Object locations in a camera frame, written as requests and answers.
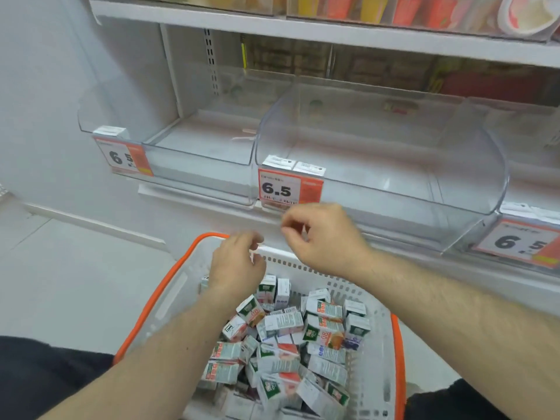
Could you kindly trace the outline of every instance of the person's left hand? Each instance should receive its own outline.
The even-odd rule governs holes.
[[[243,300],[255,293],[267,270],[266,261],[256,250],[263,237],[256,231],[232,235],[214,251],[208,279],[208,289],[216,292],[221,301],[237,307]]]

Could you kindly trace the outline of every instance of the upper shelf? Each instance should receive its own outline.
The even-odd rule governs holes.
[[[326,23],[145,0],[91,0],[95,16],[560,68],[560,44]]]

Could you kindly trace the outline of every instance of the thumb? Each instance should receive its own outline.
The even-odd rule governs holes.
[[[288,243],[288,246],[292,249],[293,253],[302,260],[301,258],[304,256],[305,252],[307,251],[308,243],[301,237],[301,234],[294,230],[292,227],[282,227],[281,228],[282,234],[284,234],[284,238]]]
[[[259,283],[263,281],[264,275],[267,272],[267,262],[264,260],[262,255],[253,255],[253,274],[259,279]]]

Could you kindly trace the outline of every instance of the forearm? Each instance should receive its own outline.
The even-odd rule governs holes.
[[[209,290],[144,346],[55,407],[43,420],[177,420],[232,315]]]
[[[560,320],[373,251],[350,279],[514,420],[560,412]]]

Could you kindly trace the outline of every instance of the price tag holder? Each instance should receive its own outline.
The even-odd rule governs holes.
[[[259,198],[282,205],[321,200],[323,180],[259,168]]]
[[[473,249],[555,268],[560,264],[560,230],[503,218]]]
[[[136,172],[153,177],[150,162],[141,144],[129,143],[94,135],[107,163],[116,169]]]

